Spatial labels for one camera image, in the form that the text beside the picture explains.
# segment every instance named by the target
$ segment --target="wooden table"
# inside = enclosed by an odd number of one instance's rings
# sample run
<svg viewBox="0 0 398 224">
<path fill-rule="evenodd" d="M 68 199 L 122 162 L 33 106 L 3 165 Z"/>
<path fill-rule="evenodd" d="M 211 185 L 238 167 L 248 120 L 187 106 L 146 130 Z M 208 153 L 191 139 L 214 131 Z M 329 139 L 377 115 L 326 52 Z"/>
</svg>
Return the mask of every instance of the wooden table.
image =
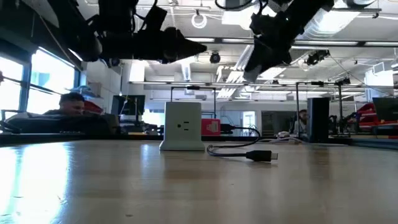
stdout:
<svg viewBox="0 0 398 224">
<path fill-rule="evenodd" d="M 0 223 L 398 223 L 395 151 L 256 144 L 279 153 L 267 164 L 158 146 L 0 148 Z"/>
</svg>

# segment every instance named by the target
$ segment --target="tall black box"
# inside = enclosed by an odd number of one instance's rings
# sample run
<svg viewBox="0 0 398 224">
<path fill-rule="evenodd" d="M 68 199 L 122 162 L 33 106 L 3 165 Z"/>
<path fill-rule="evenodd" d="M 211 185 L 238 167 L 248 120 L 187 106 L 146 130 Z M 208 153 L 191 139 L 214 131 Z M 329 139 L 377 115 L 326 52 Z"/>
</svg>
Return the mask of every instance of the tall black box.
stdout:
<svg viewBox="0 0 398 224">
<path fill-rule="evenodd" d="M 309 98 L 307 101 L 307 136 L 310 142 L 328 142 L 329 98 Z"/>
</svg>

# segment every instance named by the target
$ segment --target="workbench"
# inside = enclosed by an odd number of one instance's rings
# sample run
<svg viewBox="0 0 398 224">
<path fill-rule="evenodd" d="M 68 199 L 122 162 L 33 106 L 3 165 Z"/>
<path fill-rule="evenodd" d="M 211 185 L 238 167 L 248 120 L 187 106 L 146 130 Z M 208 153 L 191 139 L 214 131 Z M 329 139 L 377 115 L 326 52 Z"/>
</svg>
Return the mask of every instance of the workbench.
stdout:
<svg viewBox="0 0 398 224">
<path fill-rule="evenodd" d="M 279 153 L 263 163 L 159 143 L 1 147 L 0 223 L 398 223 L 397 151 L 245 148 Z"/>
</svg>

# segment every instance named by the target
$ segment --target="table surface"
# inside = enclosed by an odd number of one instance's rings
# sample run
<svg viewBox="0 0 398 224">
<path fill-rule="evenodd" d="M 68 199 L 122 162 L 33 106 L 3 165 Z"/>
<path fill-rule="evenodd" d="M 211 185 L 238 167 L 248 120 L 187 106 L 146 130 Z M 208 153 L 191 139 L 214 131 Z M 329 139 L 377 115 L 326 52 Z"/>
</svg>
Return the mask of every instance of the table surface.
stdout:
<svg viewBox="0 0 398 224">
<path fill-rule="evenodd" d="M 0 223 L 398 223 L 396 151 L 249 147 L 279 153 L 262 163 L 158 148 L 144 141 L 0 148 Z"/>
</svg>

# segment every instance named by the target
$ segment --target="ceiling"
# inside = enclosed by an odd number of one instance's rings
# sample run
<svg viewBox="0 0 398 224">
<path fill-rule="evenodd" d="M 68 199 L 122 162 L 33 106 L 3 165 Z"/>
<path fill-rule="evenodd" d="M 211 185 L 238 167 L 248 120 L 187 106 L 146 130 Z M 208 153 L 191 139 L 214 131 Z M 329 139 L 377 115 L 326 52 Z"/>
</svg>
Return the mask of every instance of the ceiling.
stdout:
<svg viewBox="0 0 398 224">
<path fill-rule="evenodd" d="M 39 14 L 57 26 L 57 18 L 46 0 L 23 0 L 31 5 Z M 182 31 L 186 37 L 223 37 L 223 38 L 243 38 L 252 37 L 250 30 L 244 30 L 239 25 L 223 25 L 221 16 L 223 11 L 219 10 L 213 0 L 177 0 L 179 6 L 202 6 L 209 7 L 208 10 L 200 10 L 201 14 L 210 15 L 204 28 L 197 29 L 192 25 L 192 16 L 195 10 L 192 9 L 169 9 L 169 14 L 163 23 L 163 29 L 168 26 L 175 26 Z M 98 13 L 98 7 L 95 5 L 97 0 L 78 0 L 79 10 L 85 18 Z M 153 1 L 141 0 L 139 5 L 152 5 Z M 159 0 L 158 5 L 169 5 L 168 0 Z M 360 16 L 351 21 L 343 30 L 333 35 L 329 39 L 333 40 L 389 40 L 398 41 L 398 2 L 379 1 L 370 5 L 368 8 L 380 8 L 381 17 L 388 16 L 390 19 L 377 18 L 372 19 L 372 14 L 361 13 Z M 138 9 L 137 13 L 145 16 L 149 9 Z M 208 50 L 200 54 L 195 63 L 190 64 L 192 71 L 192 80 L 196 82 L 205 82 L 215 80 L 216 71 L 220 65 L 233 66 L 238 61 L 239 56 L 246 48 L 245 44 L 207 44 Z M 212 51 L 219 52 L 221 61 L 219 64 L 210 63 Z M 390 69 L 392 61 L 395 59 L 393 48 L 352 48 L 352 47 L 330 47 L 331 56 L 338 61 L 344 70 L 331 57 L 318 63 L 305 71 L 300 68 L 298 63 L 292 64 L 283 72 L 283 77 L 279 77 L 280 82 L 295 83 L 305 80 L 323 80 L 336 79 L 346 75 L 345 70 L 350 71 L 356 78 L 363 80 L 364 73 L 379 62 L 385 62 L 386 69 Z M 230 71 L 223 72 L 228 76 Z M 181 65 L 175 62 L 170 65 L 159 65 L 149 62 L 145 69 L 145 79 L 147 81 L 176 80 L 176 77 L 182 77 Z M 355 78 L 352 83 L 359 83 Z M 164 89 L 161 86 L 149 86 L 151 90 Z"/>
</svg>

